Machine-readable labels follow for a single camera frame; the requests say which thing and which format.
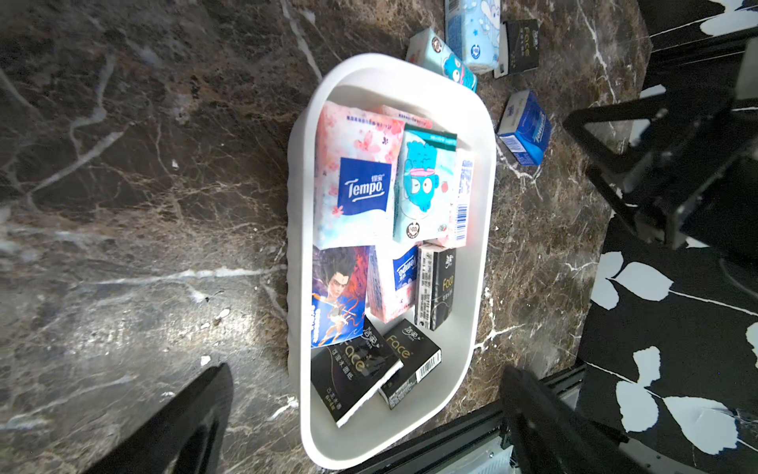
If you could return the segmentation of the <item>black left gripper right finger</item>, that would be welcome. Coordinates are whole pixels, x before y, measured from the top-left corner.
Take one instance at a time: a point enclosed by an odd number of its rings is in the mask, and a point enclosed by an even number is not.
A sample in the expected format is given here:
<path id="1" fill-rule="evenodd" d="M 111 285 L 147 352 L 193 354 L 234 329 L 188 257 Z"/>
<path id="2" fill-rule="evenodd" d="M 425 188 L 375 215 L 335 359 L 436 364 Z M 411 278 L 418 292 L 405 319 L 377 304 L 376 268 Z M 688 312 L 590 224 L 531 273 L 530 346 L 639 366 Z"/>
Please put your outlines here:
<path id="1" fill-rule="evenodd" d="M 501 432 L 523 473 L 644 473 L 610 438 L 533 374 L 506 367 L 499 383 Z"/>

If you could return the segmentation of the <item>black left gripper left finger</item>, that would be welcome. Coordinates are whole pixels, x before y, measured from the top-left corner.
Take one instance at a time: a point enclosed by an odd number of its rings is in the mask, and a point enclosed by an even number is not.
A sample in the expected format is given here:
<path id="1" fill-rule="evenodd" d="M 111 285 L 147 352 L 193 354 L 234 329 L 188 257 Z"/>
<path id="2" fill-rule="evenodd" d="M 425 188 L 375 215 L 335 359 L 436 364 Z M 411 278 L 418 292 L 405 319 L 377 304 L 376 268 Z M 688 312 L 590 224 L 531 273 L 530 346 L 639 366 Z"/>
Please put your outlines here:
<path id="1" fill-rule="evenodd" d="M 89 473 L 214 473 L 233 401 L 229 365 L 210 367 Z"/>

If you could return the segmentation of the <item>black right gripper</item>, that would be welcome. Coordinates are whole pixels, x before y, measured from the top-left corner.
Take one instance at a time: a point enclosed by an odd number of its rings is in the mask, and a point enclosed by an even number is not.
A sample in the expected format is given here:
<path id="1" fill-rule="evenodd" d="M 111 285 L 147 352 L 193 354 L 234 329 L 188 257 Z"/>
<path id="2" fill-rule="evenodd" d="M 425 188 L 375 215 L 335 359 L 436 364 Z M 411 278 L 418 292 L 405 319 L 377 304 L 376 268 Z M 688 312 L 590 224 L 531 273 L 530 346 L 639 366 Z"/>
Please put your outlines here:
<path id="1" fill-rule="evenodd" d="M 658 152 L 626 205 L 596 165 L 587 179 L 635 237 L 672 249 L 694 240 L 734 261 L 757 258 L 757 56 L 687 65 L 641 98 L 577 110 L 566 132 L 587 153 Z"/>

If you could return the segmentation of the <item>dark blue tissue pack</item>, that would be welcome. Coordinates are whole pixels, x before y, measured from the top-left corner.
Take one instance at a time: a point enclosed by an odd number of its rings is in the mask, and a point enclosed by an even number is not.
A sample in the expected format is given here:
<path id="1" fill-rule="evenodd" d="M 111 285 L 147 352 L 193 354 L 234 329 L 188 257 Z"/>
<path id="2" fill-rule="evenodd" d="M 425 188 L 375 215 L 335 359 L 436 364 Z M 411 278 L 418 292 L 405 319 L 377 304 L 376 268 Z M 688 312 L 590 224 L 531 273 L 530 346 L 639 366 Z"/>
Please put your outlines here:
<path id="1" fill-rule="evenodd" d="M 535 93 L 527 89 L 509 97 L 497 136 L 519 164 L 538 167 L 544 160 L 552 129 Z"/>

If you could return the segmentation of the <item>white pink tissue pack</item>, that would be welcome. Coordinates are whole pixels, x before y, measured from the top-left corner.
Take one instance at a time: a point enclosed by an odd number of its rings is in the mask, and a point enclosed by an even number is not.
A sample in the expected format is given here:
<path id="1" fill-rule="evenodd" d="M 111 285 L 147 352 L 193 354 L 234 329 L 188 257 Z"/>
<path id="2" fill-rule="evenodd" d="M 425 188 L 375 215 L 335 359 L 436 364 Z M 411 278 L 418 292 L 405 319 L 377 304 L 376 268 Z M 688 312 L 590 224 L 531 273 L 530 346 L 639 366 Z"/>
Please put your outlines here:
<path id="1" fill-rule="evenodd" d="M 420 118 L 389 106 L 381 106 L 378 110 L 385 116 L 401 120 L 405 123 L 405 127 L 411 124 L 412 126 L 441 132 L 441 130 L 436 130 L 433 122 L 427 118 Z M 466 245 L 473 171 L 473 156 L 465 150 L 461 151 L 457 144 L 457 165 L 448 230 L 445 236 L 440 239 L 420 242 L 430 242 L 443 248 L 459 248 Z"/>

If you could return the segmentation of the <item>teal cartoon tissue pack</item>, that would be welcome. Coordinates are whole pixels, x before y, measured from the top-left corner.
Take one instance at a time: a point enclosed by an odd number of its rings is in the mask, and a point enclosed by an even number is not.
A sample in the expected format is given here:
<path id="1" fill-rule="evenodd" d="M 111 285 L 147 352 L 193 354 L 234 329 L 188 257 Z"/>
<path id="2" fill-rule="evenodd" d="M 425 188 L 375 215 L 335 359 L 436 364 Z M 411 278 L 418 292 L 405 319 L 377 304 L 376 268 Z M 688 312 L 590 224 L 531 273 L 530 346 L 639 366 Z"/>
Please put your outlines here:
<path id="1" fill-rule="evenodd" d="M 395 184 L 393 239 L 399 244 L 445 236 L 453 201 L 457 135 L 408 124 Z"/>

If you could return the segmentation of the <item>light blue tissue pack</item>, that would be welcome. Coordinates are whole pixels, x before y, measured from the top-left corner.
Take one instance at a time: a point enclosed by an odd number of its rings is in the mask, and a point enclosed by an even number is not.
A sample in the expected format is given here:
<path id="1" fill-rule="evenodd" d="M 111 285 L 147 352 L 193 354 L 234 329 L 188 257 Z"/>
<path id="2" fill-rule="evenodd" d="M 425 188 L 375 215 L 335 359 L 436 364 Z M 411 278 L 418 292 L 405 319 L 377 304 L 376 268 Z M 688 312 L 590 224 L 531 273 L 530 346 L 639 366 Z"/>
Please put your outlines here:
<path id="1" fill-rule="evenodd" d="M 494 71 L 499 65 L 501 2 L 446 0 L 445 39 L 472 72 Z"/>

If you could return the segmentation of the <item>cartoon blue red tissue pack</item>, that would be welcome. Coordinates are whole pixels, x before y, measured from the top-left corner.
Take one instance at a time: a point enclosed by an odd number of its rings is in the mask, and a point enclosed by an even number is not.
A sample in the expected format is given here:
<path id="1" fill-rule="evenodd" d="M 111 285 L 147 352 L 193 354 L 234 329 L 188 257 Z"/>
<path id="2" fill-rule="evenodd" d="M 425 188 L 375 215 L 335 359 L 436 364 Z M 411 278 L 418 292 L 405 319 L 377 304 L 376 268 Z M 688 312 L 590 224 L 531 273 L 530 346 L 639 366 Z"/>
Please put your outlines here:
<path id="1" fill-rule="evenodd" d="M 341 344 L 363 332 L 368 247 L 313 247 L 312 349 Z"/>

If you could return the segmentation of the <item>white storage box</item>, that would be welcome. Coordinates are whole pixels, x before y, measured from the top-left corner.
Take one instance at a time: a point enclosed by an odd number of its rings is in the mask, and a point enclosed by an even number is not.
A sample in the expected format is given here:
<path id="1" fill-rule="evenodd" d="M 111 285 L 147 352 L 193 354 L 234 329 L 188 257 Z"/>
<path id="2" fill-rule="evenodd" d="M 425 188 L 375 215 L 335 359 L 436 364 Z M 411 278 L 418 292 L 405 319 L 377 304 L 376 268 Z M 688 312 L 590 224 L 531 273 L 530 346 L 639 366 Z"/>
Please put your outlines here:
<path id="1" fill-rule="evenodd" d="M 371 108 L 390 105 L 424 115 L 457 134 L 474 153 L 473 196 L 467 244 L 456 266 L 452 314 L 430 337 L 442 363 L 394 410 L 369 399 L 343 428 L 334 422 L 311 382 L 310 304 L 314 163 L 317 122 L 325 102 Z M 497 167 L 497 144 L 482 99 L 449 79 L 396 57 L 363 53 L 333 68 L 313 93 L 290 132 L 287 161 L 288 372 L 299 400 L 300 436 L 311 460 L 349 469 L 386 450 L 422 426 L 452 400 L 469 369 L 479 323 L 483 277 Z"/>

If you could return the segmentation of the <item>pink Tempo tissue pack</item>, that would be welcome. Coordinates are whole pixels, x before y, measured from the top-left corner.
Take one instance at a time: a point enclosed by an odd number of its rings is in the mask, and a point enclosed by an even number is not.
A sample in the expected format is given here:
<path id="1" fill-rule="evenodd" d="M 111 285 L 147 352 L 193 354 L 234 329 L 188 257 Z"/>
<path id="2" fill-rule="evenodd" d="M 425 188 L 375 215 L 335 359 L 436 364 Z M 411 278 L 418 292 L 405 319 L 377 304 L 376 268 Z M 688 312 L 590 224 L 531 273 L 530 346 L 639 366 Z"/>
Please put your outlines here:
<path id="1" fill-rule="evenodd" d="M 316 132 L 313 243 L 374 246 L 392 236 L 405 123 L 325 102 Z"/>

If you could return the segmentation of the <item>white blue tissue pack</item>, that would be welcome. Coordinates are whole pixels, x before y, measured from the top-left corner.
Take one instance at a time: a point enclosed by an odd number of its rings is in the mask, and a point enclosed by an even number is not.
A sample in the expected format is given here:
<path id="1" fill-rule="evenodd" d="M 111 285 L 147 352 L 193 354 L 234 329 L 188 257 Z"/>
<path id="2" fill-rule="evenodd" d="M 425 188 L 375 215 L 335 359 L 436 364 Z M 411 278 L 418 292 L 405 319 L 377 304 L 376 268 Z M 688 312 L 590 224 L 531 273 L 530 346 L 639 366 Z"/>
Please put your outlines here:
<path id="1" fill-rule="evenodd" d="M 418 244 L 391 241 L 370 247 L 368 256 L 367 312 L 389 323 L 416 304 Z"/>

